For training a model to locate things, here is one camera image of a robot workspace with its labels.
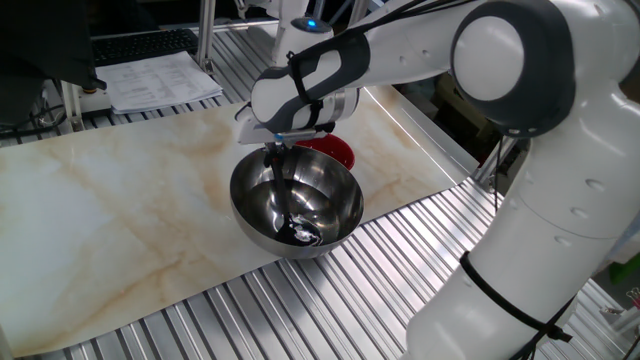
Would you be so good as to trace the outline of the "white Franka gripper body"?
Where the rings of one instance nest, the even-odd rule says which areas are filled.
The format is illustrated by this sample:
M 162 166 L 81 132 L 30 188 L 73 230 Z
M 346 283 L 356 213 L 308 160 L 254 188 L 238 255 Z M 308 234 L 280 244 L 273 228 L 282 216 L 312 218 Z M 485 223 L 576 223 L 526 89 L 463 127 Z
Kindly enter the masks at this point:
M 266 129 L 255 117 L 250 102 L 244 104 L 235 114 L 234 134 L 241 145 L 275 143 L 275 134 Z

